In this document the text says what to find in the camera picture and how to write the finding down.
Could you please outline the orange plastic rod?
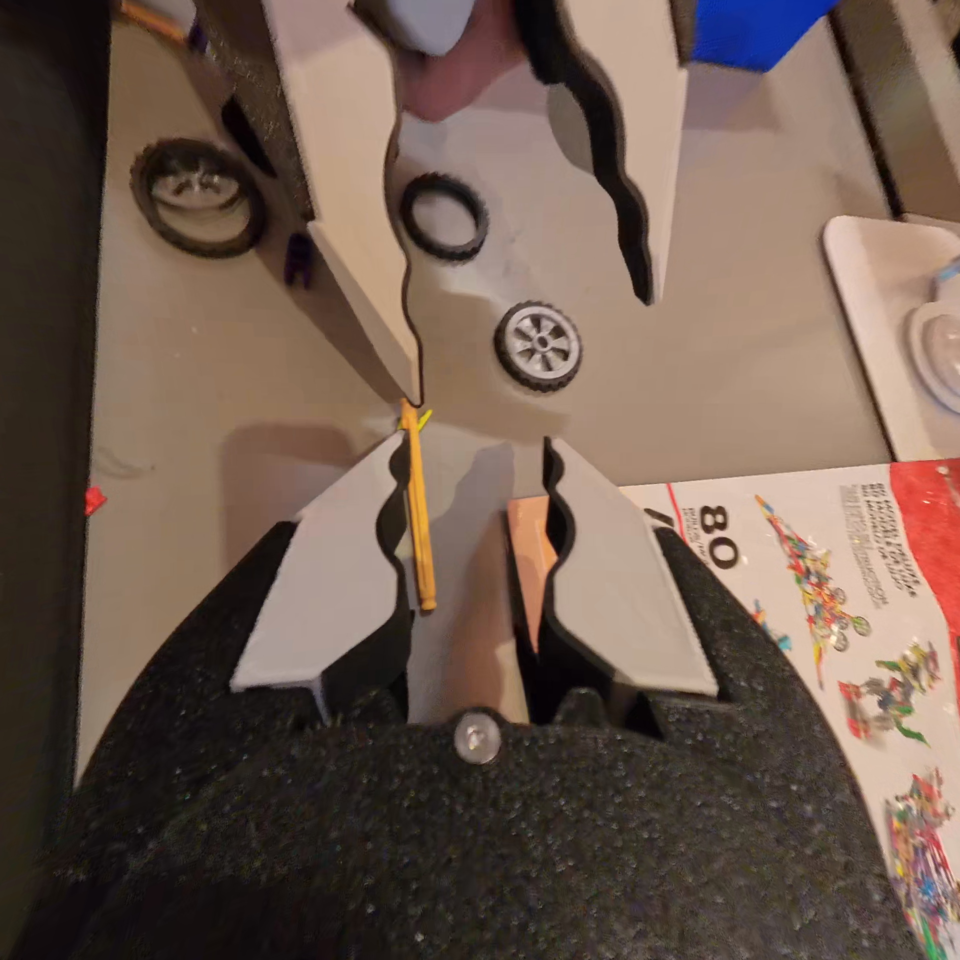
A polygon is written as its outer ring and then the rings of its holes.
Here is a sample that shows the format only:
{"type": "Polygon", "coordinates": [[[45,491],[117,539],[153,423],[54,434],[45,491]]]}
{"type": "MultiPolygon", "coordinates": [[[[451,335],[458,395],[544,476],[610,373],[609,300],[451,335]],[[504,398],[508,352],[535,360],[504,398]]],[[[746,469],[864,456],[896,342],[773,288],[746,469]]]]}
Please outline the orange plastic rod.
{"type": "Polygon", "coordinates": [[[421,442],[420,415],[407,398],[403,398],[400,402],[400,425],[406,431],[410,445],[411,466],[407,498],[414,547],[418,601],[421,611],[428,615],[437,609],[437,586],[426,503],[426,476],[421,442]]]}
{"type": "Polygon", "coordinates": [[[118,14],[126,21],[146,30],[164,42],[186,46],[189,28],[172,16],[135,1],[118,2],[118,14]]]}

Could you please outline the blue box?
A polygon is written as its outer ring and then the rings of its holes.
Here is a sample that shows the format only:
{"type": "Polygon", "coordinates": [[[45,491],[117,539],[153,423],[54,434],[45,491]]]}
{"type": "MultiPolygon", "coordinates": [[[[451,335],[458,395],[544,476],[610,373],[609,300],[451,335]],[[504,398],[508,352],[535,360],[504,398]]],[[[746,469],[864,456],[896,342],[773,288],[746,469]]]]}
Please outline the blue box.
{"type": "Polygon", "coordinates": [[[687,59],[762,74],[775,67],[836,1],[701,1],[687,59]]]}

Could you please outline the clear plastic dome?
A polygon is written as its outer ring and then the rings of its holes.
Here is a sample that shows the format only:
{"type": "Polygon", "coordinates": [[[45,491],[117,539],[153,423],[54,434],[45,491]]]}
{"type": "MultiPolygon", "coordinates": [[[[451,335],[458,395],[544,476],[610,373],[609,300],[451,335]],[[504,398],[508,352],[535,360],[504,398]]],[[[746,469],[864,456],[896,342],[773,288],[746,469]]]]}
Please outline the clear plastic dome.
{"type": "Polygon", "coordinates": [[[912,310],[904,323],[907,355],[919,380],[941,406],[959,414],[959,313],[942,300],[912,310]]]}

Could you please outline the purple plastic connector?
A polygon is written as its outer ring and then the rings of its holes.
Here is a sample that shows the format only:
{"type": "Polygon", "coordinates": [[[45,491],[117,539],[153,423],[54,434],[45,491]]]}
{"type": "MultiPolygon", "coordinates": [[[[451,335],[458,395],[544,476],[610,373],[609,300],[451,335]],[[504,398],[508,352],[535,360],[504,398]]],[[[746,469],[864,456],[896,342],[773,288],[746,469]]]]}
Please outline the purple plastic connector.
{"type": "Polygon", "coordinates": [[[283,263],[283,283],[289,289],[303,291],[311,288],[317,250],[309,233],[292,232],[289,235],[283,263]]]}

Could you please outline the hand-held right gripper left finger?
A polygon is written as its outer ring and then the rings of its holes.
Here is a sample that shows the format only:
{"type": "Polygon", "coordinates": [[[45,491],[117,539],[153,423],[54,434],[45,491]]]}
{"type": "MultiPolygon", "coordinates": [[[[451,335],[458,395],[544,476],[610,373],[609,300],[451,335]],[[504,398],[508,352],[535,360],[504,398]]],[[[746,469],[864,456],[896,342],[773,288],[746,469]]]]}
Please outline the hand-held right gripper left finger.
{"type": "Polygon", "coordinates": [[[306,690],[323,722],[380,701],[409,720],[415,614],[398,551],[410,478],[410,437],[396,430],[296,514],[232,693],[306,690]]]}

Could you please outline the dark dimpled cushion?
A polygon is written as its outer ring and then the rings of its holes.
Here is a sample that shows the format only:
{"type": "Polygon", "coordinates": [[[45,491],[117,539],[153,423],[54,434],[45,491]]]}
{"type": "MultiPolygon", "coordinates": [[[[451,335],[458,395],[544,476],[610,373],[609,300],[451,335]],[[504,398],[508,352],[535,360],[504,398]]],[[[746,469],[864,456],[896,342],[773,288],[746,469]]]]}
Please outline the dark dimpled cushion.
{"type": "Polygon", "coordinates": [[[76,770],[110,2],[1,4],[2,958],[76,770]]]}

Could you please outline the small grey toy wheel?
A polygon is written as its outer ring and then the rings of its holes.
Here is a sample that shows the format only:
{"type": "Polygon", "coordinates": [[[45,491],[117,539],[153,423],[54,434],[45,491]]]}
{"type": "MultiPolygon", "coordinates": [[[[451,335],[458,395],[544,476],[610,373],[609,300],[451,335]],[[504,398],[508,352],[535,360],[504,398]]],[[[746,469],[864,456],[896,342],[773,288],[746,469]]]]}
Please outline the small grey toy wheel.
{"type": "Polygon", "coordinates": [[[575,323],[543,301],[510,307],[494,330],[492,344],[507,376],[524,389],[542,394],[567,388],[584,357],[575,323]]]}

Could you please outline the building set instruction booklet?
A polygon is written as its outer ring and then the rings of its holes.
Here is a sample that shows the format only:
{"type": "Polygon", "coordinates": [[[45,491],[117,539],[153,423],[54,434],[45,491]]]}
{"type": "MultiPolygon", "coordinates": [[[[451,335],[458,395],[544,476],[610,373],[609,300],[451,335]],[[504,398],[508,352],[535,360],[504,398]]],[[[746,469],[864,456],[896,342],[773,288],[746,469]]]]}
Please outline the building set instruction booklet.
{"type": "Polygon", "coordinates": [[[958,459],[622,492],[794,666],[858,779],[923,955],[958,958],[958,459]]]}

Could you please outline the white plastic tray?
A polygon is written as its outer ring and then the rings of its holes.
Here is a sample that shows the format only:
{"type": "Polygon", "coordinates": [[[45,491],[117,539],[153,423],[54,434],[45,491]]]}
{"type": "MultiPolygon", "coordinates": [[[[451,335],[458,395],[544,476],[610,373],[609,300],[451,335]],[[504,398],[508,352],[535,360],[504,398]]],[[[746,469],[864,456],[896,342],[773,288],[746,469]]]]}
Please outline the white plastic tray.
{"type": "Polygon", "coordinates": [[[937,378],[921,333],[958,311],[927,306],[938,275],[958,259],[958,224],[842,215],[826,223],[822,248],[894,459],[958,458],[958,394],[937,378]]]}

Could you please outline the person's left hand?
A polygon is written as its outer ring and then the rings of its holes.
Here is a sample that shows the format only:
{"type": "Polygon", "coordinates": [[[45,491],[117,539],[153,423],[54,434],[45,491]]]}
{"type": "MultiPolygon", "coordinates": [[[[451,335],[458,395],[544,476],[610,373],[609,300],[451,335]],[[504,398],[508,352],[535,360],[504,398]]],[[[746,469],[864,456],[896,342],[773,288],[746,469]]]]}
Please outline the person's left hand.
{"type": "Polygon", "coordinates": [[[478,1],[448,53],[403,51],[396,56],[399,104],[403,112],[421,121],[445,121],[526,60],[516,3],[478,1]]]}

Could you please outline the large black toy wheel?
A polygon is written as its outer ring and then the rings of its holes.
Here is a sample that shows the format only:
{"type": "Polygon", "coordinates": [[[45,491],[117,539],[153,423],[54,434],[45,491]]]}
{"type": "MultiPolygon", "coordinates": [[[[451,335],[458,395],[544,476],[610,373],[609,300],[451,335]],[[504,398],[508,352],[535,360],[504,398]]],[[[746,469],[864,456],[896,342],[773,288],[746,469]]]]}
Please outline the large black toy wheel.
{"type": "Polygon", "coordinates": [[[158,140],[129,169],[131,196],[148,227],[197,258],[231,259],[253,250],[268,226],[256,180],[232,153],[202,139],[158,140]]]}

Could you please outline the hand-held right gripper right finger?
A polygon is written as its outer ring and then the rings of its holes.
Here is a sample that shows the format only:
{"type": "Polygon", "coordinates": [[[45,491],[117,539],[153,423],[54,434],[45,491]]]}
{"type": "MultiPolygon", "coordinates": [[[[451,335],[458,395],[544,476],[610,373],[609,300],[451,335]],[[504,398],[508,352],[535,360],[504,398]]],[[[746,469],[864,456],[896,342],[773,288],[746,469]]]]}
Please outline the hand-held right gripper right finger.
{"type": "Polygon", "coordinates": [[[565,440],[543,441],[543,661],[567,656],[638,691],[716,699],[719,683],[646,513],[565,440]]]}

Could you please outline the black rubber tyre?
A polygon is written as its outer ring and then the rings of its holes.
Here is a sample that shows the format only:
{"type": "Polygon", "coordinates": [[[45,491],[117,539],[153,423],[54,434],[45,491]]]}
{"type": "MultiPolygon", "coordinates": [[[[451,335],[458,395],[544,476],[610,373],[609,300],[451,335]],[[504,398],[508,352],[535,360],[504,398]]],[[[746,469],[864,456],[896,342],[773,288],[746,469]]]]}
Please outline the black rubber tyre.
{"type": "Polygon", "coordinates": [[[472,186],[450,174],[429,172],[411,179],[401,194],[399,217],[415,246],[427,255],[445,262],[465,263],[473,260],[482,250],[489,234],[490,214],[485,202],[472,186]],[[468,242],[448,244],[431,236],[421,227],[415,208],[418,201],[427,195],[453,200],[469,215],[474,234],[468,242]]]}

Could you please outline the brown cardboard piece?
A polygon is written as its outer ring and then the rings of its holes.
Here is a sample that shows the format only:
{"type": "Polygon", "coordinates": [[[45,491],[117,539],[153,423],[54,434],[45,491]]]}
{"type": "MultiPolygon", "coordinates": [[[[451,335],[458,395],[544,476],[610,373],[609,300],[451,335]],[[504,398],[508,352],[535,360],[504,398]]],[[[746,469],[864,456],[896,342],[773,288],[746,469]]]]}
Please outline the brown cardboard piece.
{"type": "Polygon", "coordinates": [[[546,579],[557,560],[546,532],[548,508],[545,494],[512,499],[507,505],[507,527],[523,619],[535,656],[540,654],[546,579]]]}

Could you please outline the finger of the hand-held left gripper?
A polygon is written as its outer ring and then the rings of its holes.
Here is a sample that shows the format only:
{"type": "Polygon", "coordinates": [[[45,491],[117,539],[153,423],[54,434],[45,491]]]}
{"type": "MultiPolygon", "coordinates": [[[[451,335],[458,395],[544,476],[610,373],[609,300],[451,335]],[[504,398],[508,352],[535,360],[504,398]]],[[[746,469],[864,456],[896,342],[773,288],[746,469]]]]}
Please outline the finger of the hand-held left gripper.
{"type": "Polygon", "coordinates": [[[689,71],[673,2],[516,2],[534,76],[579,108],[590,169],[613,205],[633,294],[663,294],[689,71]]]}
{"type": "Polygon", "coordinates": [[[352,2],[263,7],[314,212],[308,231],[400,395],[419,407],[411,264],[387,196],[401,126],[391,52],[352,2]]]}

